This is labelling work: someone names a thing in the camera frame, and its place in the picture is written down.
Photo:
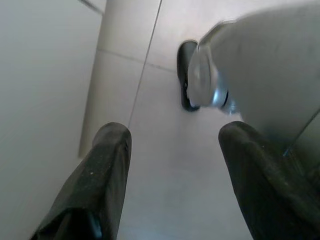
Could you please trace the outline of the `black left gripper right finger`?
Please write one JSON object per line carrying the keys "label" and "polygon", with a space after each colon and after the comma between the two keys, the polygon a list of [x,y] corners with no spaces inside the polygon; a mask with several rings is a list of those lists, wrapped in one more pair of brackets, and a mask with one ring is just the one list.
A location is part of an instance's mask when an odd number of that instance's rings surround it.
{"label": "black left gripper right finger", "polygon": [[283,155],[250,125],[233,121],[218,134],[233,191],[253,240],[320,240],[320,162]]}

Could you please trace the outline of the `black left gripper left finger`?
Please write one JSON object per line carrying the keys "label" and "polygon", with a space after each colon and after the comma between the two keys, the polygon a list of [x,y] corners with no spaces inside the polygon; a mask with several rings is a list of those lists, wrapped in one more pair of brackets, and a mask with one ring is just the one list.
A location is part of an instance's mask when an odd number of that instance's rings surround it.
{"label": "black left gripper left finger", "polygon": [[131,152],[126,126],[102,126],[30,240],[117,240]]}

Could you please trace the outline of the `white panel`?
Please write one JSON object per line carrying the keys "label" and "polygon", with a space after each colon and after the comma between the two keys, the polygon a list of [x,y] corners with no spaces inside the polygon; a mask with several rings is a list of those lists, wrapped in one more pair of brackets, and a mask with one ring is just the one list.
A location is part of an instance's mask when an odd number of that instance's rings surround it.
{"label": "white panel", "polygon": [[0,0],[0,240],[28,240],[79,163],[107,0]]}

